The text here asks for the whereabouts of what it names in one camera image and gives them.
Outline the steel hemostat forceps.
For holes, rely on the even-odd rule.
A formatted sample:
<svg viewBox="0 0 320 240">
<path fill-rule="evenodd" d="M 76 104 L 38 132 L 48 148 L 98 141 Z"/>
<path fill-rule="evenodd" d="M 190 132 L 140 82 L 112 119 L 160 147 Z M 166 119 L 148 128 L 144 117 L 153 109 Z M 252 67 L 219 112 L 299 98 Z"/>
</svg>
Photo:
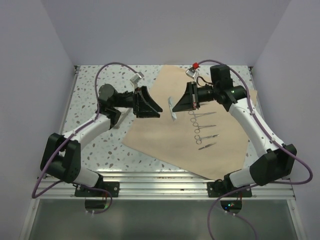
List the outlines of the steel hemostat forceps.
<svg viewBox="0 0 320 240">
<path fill-rule="evenodd" d="M 199 134 L 201 132 L 201 129 L 213 128 L 216 126 L 215 124 L 199 125 L 199 123 L 196 120 L 192 122 L 192 125 L 193 127 L 195 127 L 194 132 L 196 134 Z"/>
<path fill-rule="evenodd" d="M 194 111 L 189 111 L 188 114 L 191 116 L 190 121 L 196 122 L 197 118 L 209 116 L 215 114 L 216 112 L 206 112 L 206 113 L 195 113 Z"/>
</svg>

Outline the teal blade packet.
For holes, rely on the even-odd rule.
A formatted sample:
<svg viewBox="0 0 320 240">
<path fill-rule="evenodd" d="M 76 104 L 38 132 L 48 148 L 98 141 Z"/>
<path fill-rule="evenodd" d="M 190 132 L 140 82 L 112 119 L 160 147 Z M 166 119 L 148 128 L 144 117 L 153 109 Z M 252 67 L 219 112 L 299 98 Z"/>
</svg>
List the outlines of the teal blade packet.
<svg viewBox="0 0 320 240">
<path fill-rule="evenodd" d="M 174 103 L 173 103 L 172 97 L 170 96 L 167 101 L 168 101 L 170 116 L 172 118 L 172 121 L 174 122 L 177 120 L 177 115 L 175 112 L 173 112 Z"/>
</svg>

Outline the small steel scissors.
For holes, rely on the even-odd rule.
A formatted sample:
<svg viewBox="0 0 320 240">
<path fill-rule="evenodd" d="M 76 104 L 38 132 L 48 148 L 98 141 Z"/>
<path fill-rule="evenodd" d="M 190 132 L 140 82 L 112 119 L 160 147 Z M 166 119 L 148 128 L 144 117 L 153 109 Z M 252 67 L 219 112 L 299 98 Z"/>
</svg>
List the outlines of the small steel scissors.
<svg viewBox="0 0 320 240">
<path fill-rule="evenodd" d="M 219 137 L 220 134 L 214 134 L 214 135 L 209 135 L 209 136 L 203 136 L 201 137 L 200 135 L 196 134 L 194 136 L 195 142 L 197 145 L 201 145 L 203 141 L 208 140 L 208 139 L 213 139 Z"/>
</svg>

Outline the metal tray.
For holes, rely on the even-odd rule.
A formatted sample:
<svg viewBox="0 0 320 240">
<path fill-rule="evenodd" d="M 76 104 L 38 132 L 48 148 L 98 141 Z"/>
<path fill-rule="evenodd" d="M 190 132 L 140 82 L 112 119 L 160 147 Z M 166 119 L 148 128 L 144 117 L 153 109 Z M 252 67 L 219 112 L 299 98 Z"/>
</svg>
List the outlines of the metal tray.
<svg viewBox="0 0 320 240">
<path fill-rule="evenodd" d="M 128 114 L 131 112 L 131 108 L 123 108 L 123 107 L 118 107 L 116 108 L 117 110 L 120 111 L 121 115 L 117 121 L 117 123 L 113 126 L 114 129 L 119 129 L 121 123 L 124 121 L 124 119 L 128 116 Z"/>
</svg>

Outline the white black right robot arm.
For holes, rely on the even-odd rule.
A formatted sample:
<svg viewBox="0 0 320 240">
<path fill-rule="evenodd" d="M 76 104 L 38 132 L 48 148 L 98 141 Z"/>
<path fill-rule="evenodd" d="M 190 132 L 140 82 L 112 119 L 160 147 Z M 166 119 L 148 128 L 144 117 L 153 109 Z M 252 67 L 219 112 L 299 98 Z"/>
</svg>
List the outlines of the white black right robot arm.
<svg viewBox="0 0 320 240">
<path fill-rule="evenodd" d="M 285 144 L 267 126 L 254 109 L 248 88 L 235 86 L 231 69 L 225 64 L 210 67 L 211 82 L 198 86 L 198 63 L 194 63 L 186 74 L 193 78 L 188 82 L 181 99 L 172 112 L 185 112 L 200 108 L 201 103 L 216 101 L 230 113 L 243 128 L 252 142 L 258 159 L 249 167 L 224 176 L 214 183 L 214 189 L 223 195 L 250 185 L 264 186 L 291 173 L 297 150 L 293 144 Z"/>
</svg>

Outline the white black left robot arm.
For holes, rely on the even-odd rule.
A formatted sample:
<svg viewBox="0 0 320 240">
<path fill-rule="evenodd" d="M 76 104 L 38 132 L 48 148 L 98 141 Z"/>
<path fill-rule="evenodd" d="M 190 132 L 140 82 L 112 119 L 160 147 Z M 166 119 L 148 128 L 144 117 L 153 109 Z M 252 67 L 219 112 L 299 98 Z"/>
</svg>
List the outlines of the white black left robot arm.
<svg viewBox="0 0 320 240">
<path fill-rule="evenodd" d="M 81 152 L 91 141 L 121 121 L 123 109 L 131 109 L 140 119 L 159 118 L 163 111 L 151 98 L 146 86 L 131 92 L 118 92 L 112 85 L 104 84 L 98 90 L 96 114 L 74 130 L 49 136 L 41 171 L 64 183 L 101 189 L 102 176 L 82 166 Z"/>
</svg>

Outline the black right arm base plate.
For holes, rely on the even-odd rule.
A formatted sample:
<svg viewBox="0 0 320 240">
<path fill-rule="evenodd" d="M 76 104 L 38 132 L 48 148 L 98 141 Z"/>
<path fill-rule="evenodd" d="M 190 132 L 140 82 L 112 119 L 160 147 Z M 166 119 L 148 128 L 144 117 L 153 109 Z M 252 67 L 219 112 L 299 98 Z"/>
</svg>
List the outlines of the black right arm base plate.
<svg viewBox="0 0 320 240">
<path fill-rule="evenodd" d="M 216 181 L 209 181 L 206 183 L 206 189 L 207 189 L 207 194 L 209 198 L 218 198 L 221 197 L 222 195 L 229 193 L 236 188 L 230 188 L 228 189 L 226 186 L 224 186 L 223 181 L 221 179 L 218 179 Z M 237 191 L 235 193 L 232 193 L 228 195 L 227 197 L 230 198 L 251 198 L 253 196 L 252 190 L 242 190 L 242 191 Z"/>
</svg>

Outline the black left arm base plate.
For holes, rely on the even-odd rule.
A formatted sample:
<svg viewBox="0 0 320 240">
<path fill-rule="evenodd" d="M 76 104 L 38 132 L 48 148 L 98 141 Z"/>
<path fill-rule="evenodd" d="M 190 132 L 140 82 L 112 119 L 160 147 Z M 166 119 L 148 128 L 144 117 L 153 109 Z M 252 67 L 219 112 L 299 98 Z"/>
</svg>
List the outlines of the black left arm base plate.
<svg viewBox="0 0 320 240">
<path fill-rule="evenodd" d="M 106 196 L 117 198 L 120 191 L 120 183 L 118 181 L 104 181 L 89 188 L 79 184 L 73 184 L 72 186 L 75 187 L 74 196 L 82 198 L 99 198 Z"/>
</svg>

